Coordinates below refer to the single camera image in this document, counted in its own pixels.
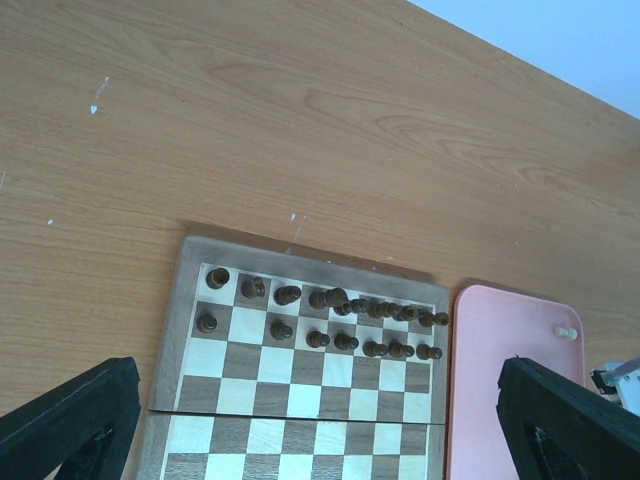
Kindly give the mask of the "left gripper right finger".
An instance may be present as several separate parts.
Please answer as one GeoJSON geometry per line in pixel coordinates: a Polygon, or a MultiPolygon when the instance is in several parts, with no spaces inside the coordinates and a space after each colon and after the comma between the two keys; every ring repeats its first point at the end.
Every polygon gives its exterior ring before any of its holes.
{"type": "Polygon", "coordinates": [[[639,417],[529,359],[503,364],[497,415],[520,479],[637,479],[639,417]]]}

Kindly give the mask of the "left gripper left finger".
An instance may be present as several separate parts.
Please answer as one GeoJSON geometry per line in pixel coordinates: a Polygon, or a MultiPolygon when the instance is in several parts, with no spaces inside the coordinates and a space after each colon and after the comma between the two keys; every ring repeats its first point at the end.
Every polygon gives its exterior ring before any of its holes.
{"type": "Polygon", "coordinates": [[[132,357],[110,358],[1,417],[3,479],[119,479],[140,416],[132,357]]]}

